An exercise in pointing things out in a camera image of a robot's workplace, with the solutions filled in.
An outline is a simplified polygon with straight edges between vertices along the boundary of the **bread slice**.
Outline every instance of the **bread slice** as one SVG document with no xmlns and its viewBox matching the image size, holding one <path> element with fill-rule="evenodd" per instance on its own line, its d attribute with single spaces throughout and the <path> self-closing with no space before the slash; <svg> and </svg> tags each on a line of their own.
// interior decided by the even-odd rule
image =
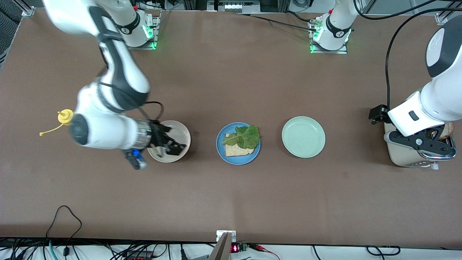
<svg viewBox="0 0 462 260">
<path fill-rule="evenodd" d="M 452 135 L 452 132 L 454 132 L 454 123 L 449 122 L 444 125 L 443 132 L 441 133 L 439 140 L 442 141 L 446 138 L 448 138 L 450 135 Z"/>
<path fill-rule="evenodd" d="M 249 155 L 252 154 L 254 150 L 255 149 L 242 149 L 237 144 L 232 146 L 225 144 L 226 157 Z"/>
</svg>

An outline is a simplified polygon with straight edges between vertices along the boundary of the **white floor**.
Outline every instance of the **white floor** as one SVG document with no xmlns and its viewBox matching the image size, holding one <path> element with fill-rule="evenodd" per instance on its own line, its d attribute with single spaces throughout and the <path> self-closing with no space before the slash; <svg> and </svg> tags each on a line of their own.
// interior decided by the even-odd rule
<svg viewBox="0 0 462 260">
<path fill-rule="evenodd" d="M 262 245 L 266 249 L 276 253 L 281 260 L 317 260 L 312 246 L 291 246 L 291 245 Z M 213 248 L 203 244 L 189 244 L 184 245 L 186 256 L 189 259 L 208 255 L 212 252 Z M 64 260 L 62 256 L 63 246 L 54 248 L 54 252 L 58 260 Z M 123 250 L 127 246 L 113 246 L 115 251 Z M 165 245 L 157 246 L 154 254 L 159 255 L 165 250 Z M 321 260 L 381 260 L 379 256 L 372 256 L 366 252 L 362 247 L 325 247 L 316 246 L 316 250 Z M 24 260 L 29 256 L 28 253 L 24 256 Z M 111 251 L 104 246 L 76 246 L 76 251 L 80 260 L 109 260 L 112 257 Z M 383 253 L 392 253 L 396 249 L 382 248 Z M 48 247 L 45 248 L 48 260 L 53 260 Z M 170 245 L 171 260 L 181 260 L 180 245 Z M 11 250 L 0 251 L 0 259 L 8 260 L 11 255 Z M 278 260 L 274 255 L 257 252 L 248 249 L 244 252 L 231 254 L 232 260 L 242 260 L 251 257 L 247 260 Z M 32 260 L 42 260 L 42 248 L 39 248 L 32 257 Z M 70 255 L 68 260 L 76 260 L 75 254 L 70 248 Z M 156 258 L 157 260 L 169 260 L 168 253 Z M 386 260 L 460 260 L 462 259 L 462 251 L 452 250 L 430 250 L 430 249 L 401 249 L 401 253 L 397 256 L 386 256 Z"/>
</svg>

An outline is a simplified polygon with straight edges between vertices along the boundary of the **blue plate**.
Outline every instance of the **blue plate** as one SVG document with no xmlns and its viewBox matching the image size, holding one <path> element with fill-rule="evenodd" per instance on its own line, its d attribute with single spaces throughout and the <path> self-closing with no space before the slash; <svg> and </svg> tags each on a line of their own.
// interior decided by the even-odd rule
<svg viewBox="0 0 462 260">
<path fill-rule="evenodd" d="M 242 126 L 250 126 L 250 125 L 246 123 L 236 122 L 236 123 L 231 123 L 223 127 L 223 129 L 218 133 L 218 136 L 217 136 L 217 151 L 220 157 L 226 162 L 233 164 L 233 165 L 244 165 L 244 164 L 247 164 L 253 161 L 255 157 L 257 157 L 258 152 L 260 151 L 261 140 L 258 143 L 257 147 L 255 147 L 255 150 L 252 154 L 245 155 L 245 156 L 226 157 L 225 146 L 221 144 L 221 142 L 223 141 L 225 134 L 232 134 L 236 132 L 235 130 L 236 126 L 242 127 Z"/>
</svg>

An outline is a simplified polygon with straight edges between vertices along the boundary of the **plate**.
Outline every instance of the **plate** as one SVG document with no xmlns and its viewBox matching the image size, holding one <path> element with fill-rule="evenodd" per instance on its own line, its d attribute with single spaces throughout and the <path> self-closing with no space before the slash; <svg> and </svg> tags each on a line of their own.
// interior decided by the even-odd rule
<svg viewBox="0 0 462 260">
<path fill-rule="evenodd" d="M 311 158 L 324 148 L 326 134 L 316 120 L 295 117 L 284 125 L 282 142 L 291 154 L 300 158 Z"/>
<path fill-rule="evenodd" d="M 236 132 L 235 130 L 236 126 L 242 127 L 242 126 L 250 126 L 250 125 L 246 123 L 236 122 L 236 123 L 231 123 L 223 127 L 223 129 L 218 133 L 218 136 L 217 136 L 217 151 L 220 157 L 227 163 L 230 163 L 233 165 L 244 165 L 244 164 L 247 164 L 253 161 L 255 157 L 257 157 L 258 152 L 260 151 L 261 140 L 258 143 L 257 147 L 255 147 L 254 152 L 249 155 L 226 157 L 225 145 L 221 144 L 221 142 L 223 141 L 225 134 L 232 134 Z"/>
<path fill-rule="evenodd" d="M 147 151 L 149 154 L 159 162 L 174 162 L 181 159 L 189 150 L 191 145 L 191 134 L 189 133 L 188 128 L 178 121 L 167 120 L 161 122 L 161 124 L 171 127 L 170 132 L 166 133 L 168 136 L 173 138 L 175 141 L 181 144 L 186 144 L 186 148 L 181 151 L 179 155 L 168 155 L 165 153 L 164 147 L 148 148 Z M 160 149 L 162 149 L 162 154 L 164 156 L 159 157 Z"/>
</svg>

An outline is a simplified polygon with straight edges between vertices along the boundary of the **wire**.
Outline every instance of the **wire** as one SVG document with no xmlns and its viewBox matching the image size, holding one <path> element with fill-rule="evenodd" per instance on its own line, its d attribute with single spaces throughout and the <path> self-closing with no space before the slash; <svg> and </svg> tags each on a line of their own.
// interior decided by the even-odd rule
<svg viewBox="0 0 462 260">
<path fill-rule="evenodd" d="M 315 251 L 315 255 L 316 257 L 318 258 L 318 260 L 321 260 L 321 258 L 319 257 L 319 255 L 317 254 L 317 251 L 316 251 L 316 247 L 313 245 L 313 250 Z"/>
<path fill-rule="evenodd" d="M 391 18 L 391 17 L 395 17 L 395 16 L 398 16 L 398 15 L 401 15 L 401 14 L 404 14 L 404 13 L 407 13 L 407 12 L 410 12 L 410 11 L 413 11 L 415 9 L 418 9 L 422 6 L 425 6 L 425 5 L 428 5 L 430 3 L 433 3 L 433 2 L 436 2 L 438 0 L 429 0 L 427 2 L 424 2 L 420 5 L 417 5 L 417 6 L 414 6 L 414 7 L 411 7 L 407 10 L 404 10 L 404 11 L 401 11 L 401 12 L 397 12 L 397 13 L 394 13 L 394 14 L 391 14 L 391 15 L 385 15 L 385 16 L 380 16 L 380 17 L 370 17 L 370 16 L 366 16 L 364 15 L 358 8 L 358 4 L 356 3 L 356 0 L 353 1 L 353 4 L 354 4 L 354 8 L 356 9 L 356 11 L 358 12 L 358 14 L 363 17 L 363 18 L 366 18 L 368 20 L 383 20 L 383 19 L 387 19 L 387 18 Z"/>
<path fill-rule="evenodd" d="M 433 8 L 433 9 L 428 9 L 428 10 L 425 10 L 425 11 L 418 12 L 415 15 L 409 17 L 406 21 L 404 21 L 398 27 L 398 29 L 396 29 L 395 34 L 391 38 L 390 44 L 388 45 L 388 49 L 387 49 L 387 55 L 385 57 L 385 79 L 386 79 L 386 82 L 387 82 L 387 108 L 388 108 L 388 110 L 390 110 L 390 79 L 389 79 L 389 73 L 388 73 L 388 60 L 389 60 L 389 56 L 390 56 L 391 46 L 393 45 L 393 42 L 395 41 L 396 36 L 401 31 L 401 29 L 404 27 L 404 25 L 406 25 L 410 20 L 412 20 L 412 19 L 416 18 L 417 16 L 422 15 L 424 13 L 439 12 L 439 11 L 456 11 L 457 12 L 457 11 L 462 11 L 462 8 L 444 7 L 444 8 Z"/>
<path fill-rule="evenodd" d="M 286 13 L 291 13 L 291 14 L 295 15 L 295 17 L 297 17 L 297 19 L 299 19 L 299 20 L 301 20 L 301 21 L 304 21 L 304 22 L 307 22 L 307 23 L 310 22 L 309 19 L 304 19 L 304 18 L 300 17 L 297 13 L 292 12 L 292 11 L 290 11 L 290 10 L 287 10 Z"/>
<path fill-rule="evenodd" d="M 179 7 L 179 6 L 173 6 L 171 9 L 169 9 L 169 10 L 168 10 L 169 12 L 164 16 L 164 18 L 162 18 L 162 19 L 160 20 L 160 22 L 159 22 L 159 24 L 158 24 L 157 26 L 160 26 L 160 25 L 164 22 L 164 20 L 167 19 L 167 17 L 170 15 L 170 13 L 171 13 L 175 8 L 177 8 L 177 7 Z"/>
<path fill-rule="evenodd" d="M 152 253 L 154 254 L 154 251 L 156 250 L 156 246 L 158 246 L 159 244 L 155 245 L 154 246 L 154 249 L 152 250 Z M 158 258 L 158 257 L 161 257 L 164 255 L 165 252 L 167 252 L 167 244 L 165 244 L 165 249 L 164 251 L 160 254 L 160 255 L 153 255 L 152 258 Z"/>
<path fill-rule="evenodd" d="M 107 243 L 107 242 L 106 242 L 106 244 L 108 245 L 107 248 L 108 248 L 109 250 L 111 250 L 112 257 L 115 257 L 116 254 L 114 254 L 114 251 L 112 250 L 111 245 L 110 245 L 109 243 Z"/>
<path fill-rule="evenodd" d="M 58 216 L 58 212 L 59 212 L 59 210 L 60 210 L 61 208 L 66 208 L 67 210 L 69 210 L 69 212 L 71 213 L 71 215 L 72 215 L 75 219 L 77 219 L 77 221 L 79 222 L 79 228 L 74 232 L 74 234 L 72 234 L 72 236 L 70 236 L 70 237 L 68 238 L 67 241 L 69 241 L 69 240 L 71 240 L 71 238 L 82 228 L 82 221 L 80 220 L 80 218 L 78 218 L 78 217 L 74 214 L 74 212 L 72 212 L 71 208 L 69 208 L 69 206 L 67 206 L 67 205 L 61 205 L 61 206 L 59 206 L 59 208 L 56 210 L 55 217 L 53 218 L 53 221 L 51 222 L 51 225 L 50 225 L 50 227 L 48 228 L 47 233 L 45 234 L 45 237 L 48 238 L 48 239 L 50 238 L 48 235 L 49 235 L 49 233 L 50 233 L 51 228 L 52 228 L 53 225 L 55 224 L 56 217 Z"/>
<path fill-rule="evenodd" d="M 53 250 L 53 247 L 51 246 L 51 239 L 48 242 L 48 247 L 50 248 L 50 252 L 51 252 L 51 255 L 53 256 L 53 258 L 55 260 L 58 260 L 58 258 L 56 257 L 55 251 Z"/>
<path fill-rule="evenodd" d="M 369 248 L 375 248 L 378 251 L 378 254 L 371 252 Z M 382 260 L 385 260 L 385 256 L 395 256 L 401 253 L 401 247 L 389 247 L 389 248 L 397 248 L 398 251 L 396 253 L 384 254 L 377 246 L 366 246 L 366 251 L 373 256 L 381 256 Z"/>
<path fill-rule="evenodd" d="M 47 260 L 47 256 L 45 255 L 45 242 L 46 242 L 46 238 L 43 240 L 43 244 L 42 244 L 42 253 L 43 253 L 43 259 L 44 260 Z"/>
<path fill-rule="evenodd" d="M 162 115 L 164 114 L 164 105 L 158 101 L 147 101 L 145 102 L 145 104 L 159 104 L 160 105 L 160 112 L 159 114 L 156 116 L 156 118 L 154 120 L 159 120 Z"/>
<path fill-rule="evenodd" d="M 75 250 L 75 246 L 72 245 L 72 249 L 74 250 L 75 257 L 77 257 L 77 260 L 80 260 L 79 255 L 77 254 L 77 251 Z"/>
<path fill-rule="evenodd" d="M 278 256 L 277 254 L 275 254 L 275 253 L 269 251 L 268 249 L 265 249 L 265 250 L 266 250 L 266 251 L 264 251 L 265 253 L 274 254 L 274 255 L 278 258 L 278 260 L 281 260 L 281 258 L 279 258 L 279 256 Z"/>
<path fill-rule="evenodd" d="M 304 29 L 304 30 L 309 30 L 309 31 L 316 31 L 316 29 L 314 29 L 314 28 L 308 28 L 308 27 L 303 27 L 303 26 L 298 26 L 298 25 L 286 24 L 286 23 L 283 23 L 283 22 L 280 22 L 280 21 L 276 21 L 276 20 L 273 20 L 273 19 L 268 19 L 268 18 L 264 18 L 264 17 L 260 17 L 260 16 L 251 16 L 251 15 L 249 15 L 249 16 L 254 17 L 254 18 L 258 18 L 258 19 L 263 19 L 263 20 L 266 20 L 266 21 L 269 21 L 269 22 L 277 23 L 277 24 L 280 24 L 280 25 L 286 25 L 286 26 L 295 27 L 295 28 Z"/>
<path fill-rule="evenodd" d="M 27 257 L 26 260 L 32 259 L 32 256 L 34 255 L 35 250 L 37 250 L 37 248 L 38 248 L 39 246 L 40 246 L 40 243 L 38 243 L 38 244 L 34 247 L 34 250 L 32 250 L 32 253 Z"/>
</svg>

